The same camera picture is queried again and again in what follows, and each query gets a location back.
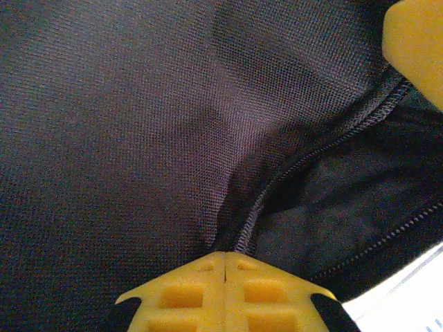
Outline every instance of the yellow plastic clip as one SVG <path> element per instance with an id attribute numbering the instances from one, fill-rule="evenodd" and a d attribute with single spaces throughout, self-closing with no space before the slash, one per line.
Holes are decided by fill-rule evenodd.
<path id="1" fill-rule="evenodd" d="M 328 290 L 235 252 L 214 252 L 123 295 L 128 332 L 326 332 L 312 294 Z"/>
<path id="2" fill-rule="evenodd" d="M 385 58 L 443 110 L 443 0 L 404 0 L 385 15 Z"/>

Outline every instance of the black plastic part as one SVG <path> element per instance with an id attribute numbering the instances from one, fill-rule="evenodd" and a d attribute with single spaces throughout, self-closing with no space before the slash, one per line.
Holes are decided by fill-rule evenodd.
<path id="1" fill-rule="evenodd" d="M 140 304 L 141 299 L 138 297 L 131 297 L 116 304 L 112 308 L 108 320 L 103 324 L 101 332 L 126 332 Z"/>
<path id="2" fill-rule="evenodd" d="M 360 332 L 340 302 L 323 294 L 312 294 L 311 301 L 320 313 L 329 332 Z"/>

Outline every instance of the nylon fabric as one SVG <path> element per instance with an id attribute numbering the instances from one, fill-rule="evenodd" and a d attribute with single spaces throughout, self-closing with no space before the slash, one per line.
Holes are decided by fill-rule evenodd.
<path id="1" fill-rule="evenodd" d="M 394 2 L 7 1 L 0 327 L 95 331 L 207 253 L 285 158 L 396 86 Z"/>
<path id="2" fill-rule="evenodd" d="M 442 195 L 442 122 L 443 115 L 433 110 L 399 107 L 288 179 L 256 222 L 255 256 L 308 279 L 435 205 Z M 431 243 L 443 240 L 438 230 L 435 238 Z M 403 256 L 411 260 L 417 253 Z"/>

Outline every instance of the bag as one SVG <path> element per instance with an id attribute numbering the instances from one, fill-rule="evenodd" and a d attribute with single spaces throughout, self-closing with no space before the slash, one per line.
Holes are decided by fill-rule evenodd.
<path id="1" fill-rule="evenodd" d="M 443 118 L 381 54 L 394 0 L 8 1 L 8 331 L 236 250 L 351 299 L 442 240 Z"/>

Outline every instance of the zipper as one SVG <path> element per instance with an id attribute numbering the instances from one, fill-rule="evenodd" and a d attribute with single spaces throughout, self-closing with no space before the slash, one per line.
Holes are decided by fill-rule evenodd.
<path id="1" fill-rule="evenodd" d="M 335 266 L 331 266 L 329 268 L 324 269 L 323 271 L 315 273 L 311 277 L 308 277 L 307 280 L 314 283 L 321 283 L 326 279 L 329 279 L 331 276 L 335 275 L 336 273 L 339 273 L 342 269 L 350 267 L 353 264 L 360 262 L 370 253 L 380 250 L 386 243 L 393 241 L 394 239 L 397 239 L 410 228 L 425 222 L 427 219 L 431 218 L 441 209 L 443 209 L 443 201 L 437 201 L 435 204 L 432 204 L 428 208 L 423 209 L 417 216 L 409 219 L 401 226 L 388 232 L 384 237 L 372 243 L 371 246 L 366 247 L 366 249 L 361 251 L 359 254 L 356 254 L 342 261 L 341 263 L 336 264 Z"/>
<path id="2" fill-rule="evenodd" d="M 326 144 L 319 149 L 315 149 L 301 159 L 298 159 L 296 162 L 286 167 L 286 169 L 283 169 L 282 172 L 278 172 L 264 186 L 264 189 L 259 193 L 254 204 L 252 205 L 252 208 L 249 210 L 246 221 L 243 223 L 242 230 L 237 236 L 237 240 L 233 247 L 234 251 L 248 255 L 253 253 L 254 244 L 252 241 L 252 237 L 255 231 L 256 221 L 260 215 L 260 212 L 262 211 L 265 199 L 269 197 L 270 193 L 272 193 L 272 191 L 281 182 L 283 182 L 290 176 L 301 172 L 303 170 L 303 167 L 306 167 L 308 164 L 319 159 L 321 155 L 325 152 L 343 144 L 344 142 L 348 141 L 350 138 L 354 137 L 358 133 L 361 133 L 365 129 L 376 125 L 377 123 L 380 123 L 404 98 L 410 87 L 411 83 L 406 78 L 403 78 L 400 83 L 398 83 L 398 85 L 390 92 L 388 97 L 364 121 L 355 126 L 355 128 L 349 130 L 347 133 L 337 138 L 333 142 L 330 142 L 329 144 Z"/>

